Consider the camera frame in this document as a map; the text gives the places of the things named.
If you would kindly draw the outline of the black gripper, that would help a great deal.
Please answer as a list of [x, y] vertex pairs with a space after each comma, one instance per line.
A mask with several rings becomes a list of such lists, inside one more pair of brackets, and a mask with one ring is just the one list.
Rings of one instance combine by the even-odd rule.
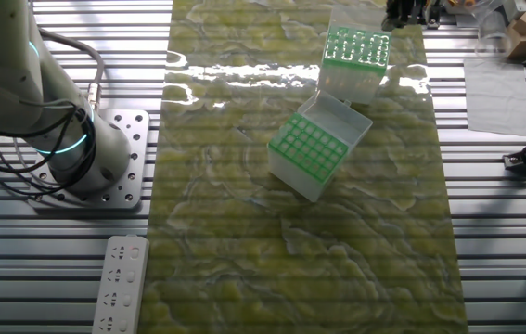
[[405, 26], [423, 25], [424, 16], [421, 14], [425, 0], [388, 0], [386, 13], [381, 23], [384, 32], [391, 32], [400, 27], [399, 19], [404, 20]]

